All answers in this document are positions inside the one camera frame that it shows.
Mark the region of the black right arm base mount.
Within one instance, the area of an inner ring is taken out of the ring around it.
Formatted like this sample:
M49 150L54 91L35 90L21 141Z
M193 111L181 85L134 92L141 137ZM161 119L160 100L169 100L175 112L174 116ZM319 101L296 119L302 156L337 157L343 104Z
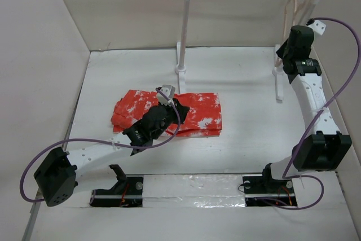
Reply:
M291 180L272 179L270 164L262 173L245 174L238 190L244 194L246 207L297 207Z

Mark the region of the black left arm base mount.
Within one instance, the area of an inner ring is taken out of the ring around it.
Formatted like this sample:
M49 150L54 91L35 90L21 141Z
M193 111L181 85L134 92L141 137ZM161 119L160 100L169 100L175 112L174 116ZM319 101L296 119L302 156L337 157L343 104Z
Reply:
M95 208L138 208L143 206L144 176L127 176L119 165L109 166L117 182L110 189L92 190L90 206Z

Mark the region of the wooden clothes hanger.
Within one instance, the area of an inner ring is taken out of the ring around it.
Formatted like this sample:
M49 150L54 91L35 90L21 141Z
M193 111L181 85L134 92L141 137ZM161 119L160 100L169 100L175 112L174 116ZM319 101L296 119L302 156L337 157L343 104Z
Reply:
M296 20L300 17L301 12L307 11L311 0L287 0L284 6L283 16L283 35L282 40L285 41L287 28L292 27L296 24Z

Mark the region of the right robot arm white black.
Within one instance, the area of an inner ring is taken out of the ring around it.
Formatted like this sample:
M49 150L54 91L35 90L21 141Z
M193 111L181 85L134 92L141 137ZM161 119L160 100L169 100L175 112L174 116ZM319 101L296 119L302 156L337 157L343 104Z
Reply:
M351 137L341 133L326 105L321 66L310 58L315 37L324 31L325 24L319 20L307 26L294 25L276 52L298 99L306 134L289 157L265 167L261 186L267 192L278 189L282 179L336 170L352 145Z

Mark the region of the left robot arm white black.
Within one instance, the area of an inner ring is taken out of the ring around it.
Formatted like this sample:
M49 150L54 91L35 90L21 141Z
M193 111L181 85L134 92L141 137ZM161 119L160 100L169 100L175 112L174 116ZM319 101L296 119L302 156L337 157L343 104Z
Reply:
M61 147L53 148L34 173L46 205L54 207L68 200L85 173L154 148L154 141L170 125L184 123L189 110L174 98L171 104L152 106L140 120L110 141L93 141L92 146L68 152Z

